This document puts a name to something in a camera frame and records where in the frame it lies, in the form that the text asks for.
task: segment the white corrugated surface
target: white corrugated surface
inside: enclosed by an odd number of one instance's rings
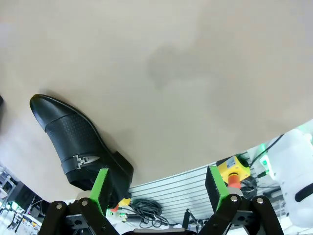
[[[149,198],[162,205],[163,216],[170,222],[181,223],[186,209],[190,209],[196,219],[206,219],[213,214],[212,206],[204,185],[208,165],[193,169],[172,177],[143,184],[130,189],[132,200]],[[257,176],[251,169],[252,176]],[[262,179],[264,186],[274,184],[274,181],[266,176]]]

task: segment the black leather dress shoe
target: black leather dress shoe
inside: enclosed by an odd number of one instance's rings
[[[111,153],[92,122],[80,111],[53,97],[36,94],[30,108],[50,137],[68,181],[91,190],[101,168],[109,168],[113,183],[109,208],[125,197],[134,169],[118,152]]]

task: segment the table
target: table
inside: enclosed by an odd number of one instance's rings
[[[47,201],[75,198],[29,108],[84,112],[133,186],[228,157],[313,117],[312,3],[0,3],[0,162]]]

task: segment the black shoe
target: black shoe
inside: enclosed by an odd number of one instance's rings
[[[118,152],[112,154],[92,122],[80,111],[53,97],[36,94],[30,100],[35,118],[50,137],[68,181],[91,190],[98,172],[109,168],[113,182],[109,208],[127,194],[132,165]]]

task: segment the screw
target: screw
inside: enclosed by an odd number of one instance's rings
[[[256,201],[257,201],[258,203],[260,203],[260,204],[263,203],[263,199],[262,199],[261,197],[259,197],[258,199],[256,199]]]
[[[82,201],[82,205],[83,205],[83,206],[86,206],[87,204],[88,204],[88,201],[87,201],[87,200]]]
[[[58,203],[57,204],[57,209],[59,210],[59,209],[61,209],[62,208],[62,204],[61,203]]]
[[[236,197],[236,196],[231,196],[231,201],[233,201],[233,202],[237,202],[238,201],[238,198]]]

